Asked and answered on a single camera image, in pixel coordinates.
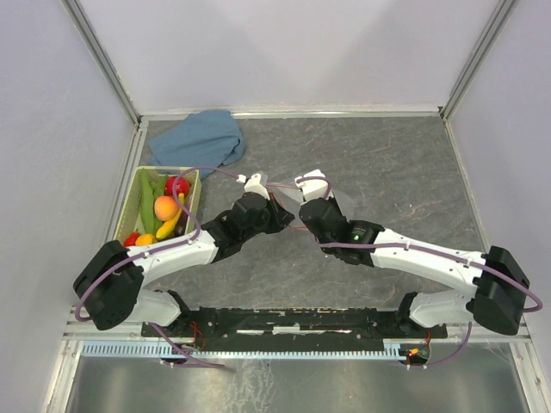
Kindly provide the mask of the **green lettuce leaves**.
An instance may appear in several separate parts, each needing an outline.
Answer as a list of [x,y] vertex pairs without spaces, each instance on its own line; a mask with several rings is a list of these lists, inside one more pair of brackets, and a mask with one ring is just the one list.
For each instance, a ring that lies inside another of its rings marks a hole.
[[154,235],[161,226],[161,221],[154,213],[154,202],[159,196],[164,195],[164,186],[167,179],[168,176],[164,175],[158,181],[151,181],[145,170],[139,172],[141,188],[139,211],[145,233]]

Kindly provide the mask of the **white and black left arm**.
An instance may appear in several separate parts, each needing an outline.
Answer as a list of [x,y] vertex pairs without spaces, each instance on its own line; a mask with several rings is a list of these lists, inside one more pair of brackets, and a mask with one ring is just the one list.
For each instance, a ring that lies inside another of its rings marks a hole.
[[78,320],[110,330],[126,321],[156,324],[173,336],[190,326],[183,300],[147,285],[177,271],[218,262],[241,251],[258,234],[286,229],[294,215],[269,195],[246,192],[231,209],[203,224],[200,232],[146,246],[105,243],[73,283],[86,310]]

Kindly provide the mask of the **clear zip top bag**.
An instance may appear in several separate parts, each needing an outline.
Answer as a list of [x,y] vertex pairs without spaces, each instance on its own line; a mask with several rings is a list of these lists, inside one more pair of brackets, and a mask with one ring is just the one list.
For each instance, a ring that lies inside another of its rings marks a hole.
[[[267,182],[266,188],[274,194],[275,199],[282,207],[290,211],[295,216],[295,220],[290,224],[290,227],[305,231],[306,227],[299,218],[299,210],[303,204],[301,203],[302,197],[300,190],[294,183],[295,178],[287,179],[284,182]],[[330,184],[332,189],[332,198],[334,198],[337,202],[342,214],[347,219],[353,219],[356,211],[356,203],[347,194],[336,189],[331,182]]]

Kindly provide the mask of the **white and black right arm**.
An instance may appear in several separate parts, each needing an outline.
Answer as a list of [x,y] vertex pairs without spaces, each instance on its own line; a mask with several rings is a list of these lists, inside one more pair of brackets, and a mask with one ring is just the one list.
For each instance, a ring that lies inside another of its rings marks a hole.
[[396,329],[415,336],[439,324],[475,322],[505,336],[520,327],[529,280],[509,250],[453,250],[405,237],[382,225],[348,220],[337,202],[318,198],[300,207],[300,220],[329,255],[350,265],[386,268],[432,280],[440,293],[408,293]]

